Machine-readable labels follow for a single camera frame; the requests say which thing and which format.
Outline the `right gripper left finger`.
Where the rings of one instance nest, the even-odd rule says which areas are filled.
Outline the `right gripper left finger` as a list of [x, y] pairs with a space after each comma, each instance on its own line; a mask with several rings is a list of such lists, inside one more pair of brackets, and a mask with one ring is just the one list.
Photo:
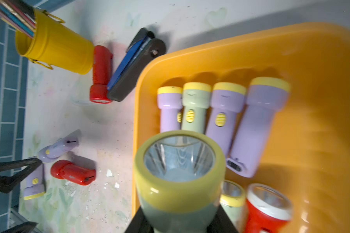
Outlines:
[[128, 227], [125, 233], [153, 233], [153, 227], [150, 225], [149, 221], [146, 219], [142, 208], [140, 207]]

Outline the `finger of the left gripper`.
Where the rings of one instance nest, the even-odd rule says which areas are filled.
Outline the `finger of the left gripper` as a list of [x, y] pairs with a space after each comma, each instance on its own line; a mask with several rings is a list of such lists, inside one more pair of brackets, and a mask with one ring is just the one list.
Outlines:
[[31, 233], [37, 226], [36, 222], [24, 222], [20, 225], [12, 227], [8, 230], [3, 231], [3, 233]]
[[34, 172], [40, 165], [42, 165], [42, 161], [38, 158], [0, 163], [0, 172], [25, 167], [24, 170], [13, 176], [0, 175], [0, 192], [5, 194], [10, 193], [17, 185], [20, 184], [20, 182]]

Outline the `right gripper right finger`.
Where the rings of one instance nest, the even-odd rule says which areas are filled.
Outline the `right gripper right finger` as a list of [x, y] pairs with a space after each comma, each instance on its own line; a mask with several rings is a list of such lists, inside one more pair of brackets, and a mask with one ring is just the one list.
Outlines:
[[239, 233], [220, 205], [207, 233]]

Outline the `red flashlight white rim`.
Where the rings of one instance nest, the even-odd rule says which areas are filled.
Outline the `red flashlight white rim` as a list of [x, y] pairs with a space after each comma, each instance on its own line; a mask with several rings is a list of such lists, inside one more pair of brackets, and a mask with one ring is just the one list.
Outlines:
[[277, 233], [293, 218], [291, 201], [278, 190], [252, 183], [247, 189], [246, 233]]

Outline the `purple flashlight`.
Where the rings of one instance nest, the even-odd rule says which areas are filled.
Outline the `purple flashlight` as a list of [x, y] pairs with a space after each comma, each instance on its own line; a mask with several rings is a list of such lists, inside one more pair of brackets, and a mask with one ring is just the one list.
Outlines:
[[81, 130], [76, 130], [71, 134], [59, 139], [52, 145], [46, 146], [38, 153], [38, 159], [43, 163], [52, 163], [65, 153], [79, 146]]
[[36, 168], [29, 176], [26, 178], [26, 187], [23, 191], [24, 200], [31, 200], [38, 197], [42, 197], [46, 190], [44, 181], [44, 164]]
[[251, 80], [246, 109], [231, 147], [227, 167], [236, 174], [251, 178], [255, 175], [268, 141], [276, 113], [289, 98], [289, 82], [272, 77]]
[[182, 91], [182, 87], [178, 86], [164, 86], [157, 90], [161, 133], [180, 130], [183, 109]]
[[213, 87], [206, 136], [220, 146], [225, 157], [231, 147], [237, 116], [245, 105], [246, 92], [244, 86], [235, 83], [219, 82]]

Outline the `green flashlight yellow button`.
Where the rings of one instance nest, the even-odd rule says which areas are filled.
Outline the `green flashlight yellow button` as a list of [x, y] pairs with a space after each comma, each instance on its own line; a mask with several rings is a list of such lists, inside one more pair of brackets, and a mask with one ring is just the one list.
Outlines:
[[204, 134], [207, 110], [210, 107], [212, 86], [189, 82], [183, 86], [183, 116], [181, 129]]

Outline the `small red flashlight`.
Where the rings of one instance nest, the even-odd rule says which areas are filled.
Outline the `small red flashlight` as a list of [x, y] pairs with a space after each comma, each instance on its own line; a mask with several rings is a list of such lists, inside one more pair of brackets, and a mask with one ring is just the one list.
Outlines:
[[113, 54], [104, 46], [95, 46], [93, 63], [93, 84], [89, 91], [89, 100], [93, 103], [111, 103], [108, 95], [108, 83], [112, 76]]

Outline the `yellow plastic tray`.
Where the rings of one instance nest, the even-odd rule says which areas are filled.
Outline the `yellow plastic tray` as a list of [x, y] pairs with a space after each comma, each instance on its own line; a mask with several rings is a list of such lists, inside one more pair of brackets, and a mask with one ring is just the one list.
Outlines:
[[137, 83], [133, 149], [159, 133], [159, 87], [248, 86], [260, 76], [288, 81], [289, 100], [274, 117], [255, 176], [228, 170], [226, 178], [285, 194], [294, 214], [283, 233], [350, 233], [350, 30], [344, 27], [301, 23], [196, 42], [158, 57]]

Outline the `yellow pen cup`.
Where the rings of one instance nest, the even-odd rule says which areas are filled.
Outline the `yellow pen cup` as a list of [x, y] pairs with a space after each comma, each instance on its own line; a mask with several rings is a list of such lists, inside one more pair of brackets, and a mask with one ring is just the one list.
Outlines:
[[33, 38], [20, 31], [15, 33], [18, 54], [50, 70], [59, 67], [81, 75], [89, 73], [93, 66], [93, 43], [45, 10], [35, 10], [35, 18]]

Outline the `pens in cup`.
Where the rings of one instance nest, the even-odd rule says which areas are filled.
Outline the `pens in cup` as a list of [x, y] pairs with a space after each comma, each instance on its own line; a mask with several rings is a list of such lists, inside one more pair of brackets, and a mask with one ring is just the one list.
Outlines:
[[37, 22], [35, 10], [24, 1], [0, 1], [0, 18], [33, 39]]

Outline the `blue black stapler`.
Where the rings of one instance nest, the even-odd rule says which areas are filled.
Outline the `blue black stapler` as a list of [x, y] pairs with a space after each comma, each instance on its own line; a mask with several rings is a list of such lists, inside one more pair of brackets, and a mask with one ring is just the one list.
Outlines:
[[123, 101], [136, 87], [144, 68], [166, 52], [166, 45], [161, 39], [156, 38], [152, 31], [141, 28], [107, 85], [107, 98], [116, 102]]

